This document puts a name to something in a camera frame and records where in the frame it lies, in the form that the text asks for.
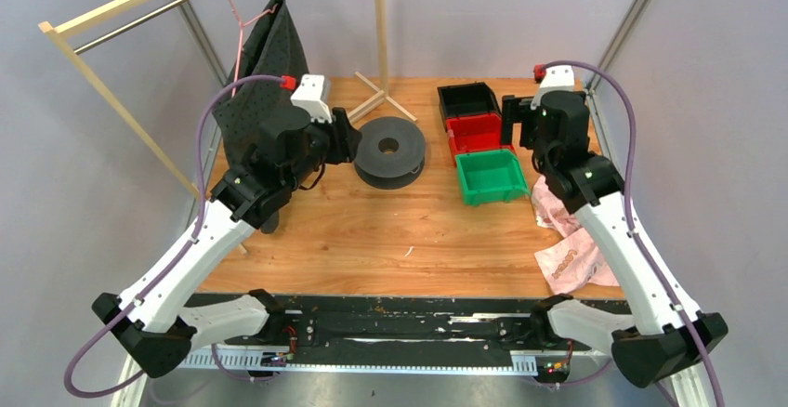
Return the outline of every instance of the black tape roll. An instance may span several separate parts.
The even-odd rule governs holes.
[[[399,117],[380,117],[360,131],[363,137],[353,165],[364,182],[394,190],[421,175],[427,143],[415,124]]]

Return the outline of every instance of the pink cloth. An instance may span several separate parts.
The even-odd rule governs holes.
[[[534,254],[553,294],[570,293],[589,282],[619,285],[594,240],[577,218],[567,212],[561,200],[550,192],[544,176],[533,185],[531,201],[536,224],[555,229],[564,237],[555,246]]]

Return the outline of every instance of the metal rod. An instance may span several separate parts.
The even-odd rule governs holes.
[[[650,0],[634,0],[632,5],[627,10],[624,19],[621,22],[621,25],[616,30],[616,34],[611,39],[611,43],[608,45],[608,48],[605,49],[605,53],[602,55],[602,59],[599,61],[599,68],[602,71],[607,71],[613,61],[615,60],[616,56],[619,52],[621,52],[622,47],[624,46],[624,42],[626,42],[627,38],[629,38],[629,34],[632,32],[632,29],[636,26],[640,16],[643,14],[643,11],[649,5]],[[588,89],[593,91],[596,90],[601,82],[601,77],[594,74],[591,79],[588,81]]]
[[[591,112],[591,121],[594,122],[594,131],[597,133],[599,149],[602,150],[603,155],[611,158],[614,164],[620,164],[615,151],[611,150],[611,145],[608,142],[608,125],[606,124],[606,121],[602,119],[602,115],[599,113],[599,106],[597,104],[597,91],[586,90],[586,92],[588,93],[588,99],[585,102],[588,105],[588,110]]]
[[[167,3],[166,5],[164,5],[162,7],[159,7],[158,9],[155,9],[155,10],[149,12],[148,14],[143,15],[142,17],[140,17],[140,18],[138,18],[138,19],[136,19],[134,21],[131,21],[131,22],[121,26],[120,28],[118,28],[118,29],[116,29],[116,30],[114,30],[114,31],[112,31],[110,33],[106,33],[106,34],[102,35],[101,37],[97,38],[96,40],[93,40],[92,42],[89,42],[89,43],[86,43],[86,44],[84,44],[82,46],[77,47],[74,50],[74,52],[77,55],[83,54],[83,53],[89,51],[90,49],[93,49],[96,46],[99,46],[99,45],[102,45],[102,44],[104,44],[106,42],[109,42],[110,40],[112,40],[113,38],[117,37],[118,35],[120,35],[122,33],[125,33],[127,31],[130,31],[130,30],[138,27],[140,24],[142,24],[142,23],[144,23],[144,22],[146,22],[148,20],[154,19],[154,18],[164,14],[166,11],[174,9],[174,8],[180,6],[183,3],[186,3],[188,1],[189,0],[174,0],[174,1],[170,2],[170,3]]]
[[[200,22],[200,18],[197,17],[197,12],[194,11],[194,7],[190,2],[186,2],[181,4],[177,10],[180,12],[181,18],[186,22],[191,36],[194,37],[194,42],[197,43],[197,46],[203,53],[203,57],[205,57],[208,67],[211,68],[211,72],[216,77],[217,83],[224,85],[227,81],[227,72],[224,70],[221,59],[214,49],[214,46],[211,44],[208,34],[205,33],[205,28]]]

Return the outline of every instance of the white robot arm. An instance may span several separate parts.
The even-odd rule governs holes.
[[[112,333],[148,376],[169,373],[197,348],[242,335],[266,342],[281,332],[284,310],[263,290],[205,307],[184,305],[233,248],[255,230],[276,229],[279,209],[303,188],[307,177],[327,164],[353,161],[361,133],[350,125],[343,109],[328,109],[324,101],[329,88],[327,78],[304,75],[291,97],[293,106],[269,109],[258,142],[211,190],[211,200],[203,202],[203,225],[192,223],[121,294],[102,294],[93,303],[94,312],[106,324],[134,305]],[[187,242],[192,245],[184,254]],[[161,280],[140,301],[143,288],[157,278]]]
[[[728,326],[718,313],[703,313],[676,281],[634,207],[634,229],[626,223],[624,183],[610,160],[588,150],[590,113],[584,93],[572,91],[574,83],[570,66],[555,66],[545,71],[534,98],[503,97],[501,143],[511,143],[512,125],[520,123],[520,146],[533,150],[534,168],[545,175],[548,188],[594,239],[632,314],[613,315],[568,295],[555,295],[532,313],[534,332],[543,344],[573,339],[612,356],[629,382],[647,387],[699,362],[686,322],[698,332],[707,351],[728,333]],[[672,303],[636,240],[648,248],[680,304]]]

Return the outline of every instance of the gray wall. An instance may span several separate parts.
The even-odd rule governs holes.
[[[268,0],[235,0],[252,18]],[[557,58],[596,62],[632,0],[387,0],[392,76],[522,77]],[[226,0],[194,0],[226,65],[238,25]],[[288,0],[312,71],[377,76],[374,0]]]
[[[637,114],[634,194],[687,290],[720,311],[729,405],[786,405],[788,0],[653,0],[611,72]],[[602,87],[620,164],[624,110]]]
[[[72,398],[61,382],[100,327],[90,304],[141,275],[190,209],[190,194],[37,28],[107,1],[0,0],[0,405],[109,404]],[[217,85],[179,16],[85,59],[191,173],[195,118]],[[78,386],[113,385],[124,358],[105,339]]]

